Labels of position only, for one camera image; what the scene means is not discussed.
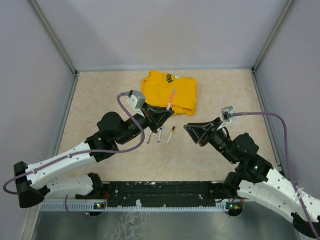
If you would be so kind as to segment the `orange pink highlighter pen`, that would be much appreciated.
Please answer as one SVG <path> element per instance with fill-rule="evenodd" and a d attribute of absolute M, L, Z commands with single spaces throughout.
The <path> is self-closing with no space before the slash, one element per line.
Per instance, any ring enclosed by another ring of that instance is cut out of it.
<path fill-rule="evenodd" d="M 169 98 L 169 101 L 168 101 L 168 104 L 166 106 L 166 109 L 169 110 L 171 108 L 171 105 L 172 105 L 172 102 L 173 102 L 173 98 L 175 96 L 175 93 L 176 93 L 176 88 L 174 87 L 171 94 L 170 94 L 170 98 Z"/>

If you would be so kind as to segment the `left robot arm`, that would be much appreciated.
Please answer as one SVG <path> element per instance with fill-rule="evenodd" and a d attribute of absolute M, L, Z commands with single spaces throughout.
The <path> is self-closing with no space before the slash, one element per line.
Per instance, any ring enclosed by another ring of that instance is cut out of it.
<path fill-rule="evenodd" d="M 101 197 L 104 186 L 97 173 L 69 179 L 58 177 L 76 168 L 99 163 L 115 154 L 137 149 L 146 138 L 146 128 L 157 133 L 174 113 L 172 108 L 147 103 L 143 103 L 136 114 L 130 115 L 127 120 L 123 120 L 117 112 L 110 111 L 97 123 L 98 131 L 72 149 L 32 164 L 17 162 L 13 171 L 19 207 L 36 206 L 47 197 Z M 125 150 L 118 148 L 118 145 L 124 145 L 136 137 L 140 137 L 137 145 Z"/>

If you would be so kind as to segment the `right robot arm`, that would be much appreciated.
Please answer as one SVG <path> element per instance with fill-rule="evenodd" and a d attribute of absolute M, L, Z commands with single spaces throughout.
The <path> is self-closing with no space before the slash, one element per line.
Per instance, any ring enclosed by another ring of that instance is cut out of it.
<path fill-rule="evenodd" d="M 259 146 L 248 133 L 231 139 L 226 123 L 188 123 L 183 127 L 193 142 L 210 144 L 236 168 L 224 180 L 223 192 L 254 201 L 292 223 L 301 234 L 320 238 L 320 200 L 288 180 L 269 161 L 258 154 Z"/>

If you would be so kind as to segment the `thin white yellow-end pen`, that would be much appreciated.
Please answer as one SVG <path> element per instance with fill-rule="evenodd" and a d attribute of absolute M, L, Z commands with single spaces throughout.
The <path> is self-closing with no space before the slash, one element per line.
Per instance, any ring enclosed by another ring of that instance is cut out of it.
<path fill-rule="evenodd" d="M 167 141 L 166 141 L 167 144 L 169 144 L 169 142 L 170 142 L 170 140 L 171 140 L 171 138 L 172 138 L 172 136 L 173 136 L 173 133 L 174 133 L 174 132 L 172 132 L 172 130 L 171 130 L 171 131 L 170 131 L 170 134 L 169 134 L 169 136 L 168 136 L 168 139 L 167 139 Z"/>

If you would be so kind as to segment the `white blue-end pen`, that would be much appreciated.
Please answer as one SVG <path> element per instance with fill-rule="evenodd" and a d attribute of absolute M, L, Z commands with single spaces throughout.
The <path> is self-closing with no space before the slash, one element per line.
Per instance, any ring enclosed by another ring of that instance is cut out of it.
<path fill-rule="evenodd" d="M 161 126 L 159 128 L 159 133 L 158 133 L 158 137 L 157 137 L 157 143 L 161 142 L 162 132 L 163 132 L 163 127 Z"/>

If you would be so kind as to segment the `white purple-end pen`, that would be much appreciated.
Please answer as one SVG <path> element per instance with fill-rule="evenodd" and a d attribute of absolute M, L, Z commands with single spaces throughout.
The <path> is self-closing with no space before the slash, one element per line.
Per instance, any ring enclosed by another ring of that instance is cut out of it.
<path fill-rule="evenodd" d="M 149 130 L 148 136 L 147 136 L 147 141 L 146 141 L 147 144 L 150 143 L 152 133 L 153 133 L 153 132 L 152 132 L 151 130 Z"/>

